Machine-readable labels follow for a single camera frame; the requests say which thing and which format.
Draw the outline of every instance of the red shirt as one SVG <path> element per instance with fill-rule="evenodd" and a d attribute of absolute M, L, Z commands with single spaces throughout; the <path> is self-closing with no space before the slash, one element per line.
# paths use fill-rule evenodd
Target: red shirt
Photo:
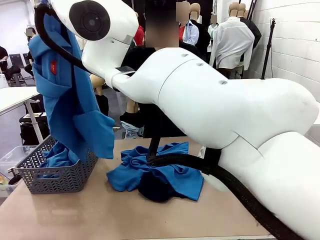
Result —
<path fill-rule="evenodd" d="M 145 31 L 142 26 L 139 26 L 138 30 L 136 31 L 136 34 L 134 36 L 134 41 L 137 46 L 143 46 L 144 45 L 144 37 L 145 37 Z"/>
<path fill-rule="evenodd" d="M 179 27 L 179 40 L 180 40 L 181 42 L 184 41 L 183 38 L 184 38 L 185 27 L 186 27 L 186 26 Z"/>

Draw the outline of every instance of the black chair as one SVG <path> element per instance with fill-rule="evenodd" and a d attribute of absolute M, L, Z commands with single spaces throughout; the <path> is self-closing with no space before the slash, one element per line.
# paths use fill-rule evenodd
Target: black chair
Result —
<path fill-rule="evenodd" d="M 22 58 L 20 53 L 17 54 L 9 54 L 12 66 L 17 66 L 20 69 L 24 69 L 24 63 L 22 62 Z M 17 87 L 20 87 L 21 84 L 25 84 L 27 86 L 25 78 L 22 76 L 21 73 L 13 74 L 13 79 L 10 79 L 10 87 L 15 84 Z"/>

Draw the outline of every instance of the blue cloth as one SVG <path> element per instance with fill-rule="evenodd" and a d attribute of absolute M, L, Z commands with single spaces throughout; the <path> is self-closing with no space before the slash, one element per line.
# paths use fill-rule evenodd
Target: blue cloth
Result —
<path fill-rule="evenodd" d="M 44 26 L 56 44 L 81 59 L 72 32 L 67 31 L 69 44 L 62 36 L 62 24 L 54 17 L 46 15 Z M 29 42 L 29 48 L 50 134 L 82 161 L 89 149 L 100 158 L 113 159 L 115 121 L 100 112 L 88 74 L 51 50 L 39 36 Z"/>
<path fill-rule="evenodd" d="M 188 142 L 171 143 L 159 147 L 157 155 L 188 154 L 188 150 Z M 177 193 L 194 201 L 199 199 L 204 182 L 199 170 L 181 165 L 151 167 L 147 165 L 147 154 L 148 149 L 142 146 L 121 153 L 123 163 L 106 174 L 109 183 L 116 191 L 135 190 L 143 174 L 150 172 L 164 183 L 170 184 Z"/>
<path fill-rule="evenodd" d="M 46 159 L 40 164 L 40 168 L 55 168 L 55 167 L 70 167 L 76 164 L 79 160 L 77 155 L 67 149 L 61 142 L 57 142 L 50 151 L 45 151 L 43 154 Z M 54 175 L 43 175 L 40 178 L 57 178 Z"/>

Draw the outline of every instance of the camera lens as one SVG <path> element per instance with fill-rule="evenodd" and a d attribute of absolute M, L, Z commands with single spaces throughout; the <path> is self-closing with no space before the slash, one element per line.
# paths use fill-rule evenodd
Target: camera lens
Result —
<path fill-rule="evenodd" d="M 90 32 L 97 32 L 100 30 L 102 22 L 98 15 L 89 12 L 83 17 L 83 26 Z"/>
<path fill-rule="evenodd" d="M 111 26 L 107 10 L 92 0 L 74 3 L 70 8 L 69 19 L 76 32 L 89 41 L 103 39 Z"/>

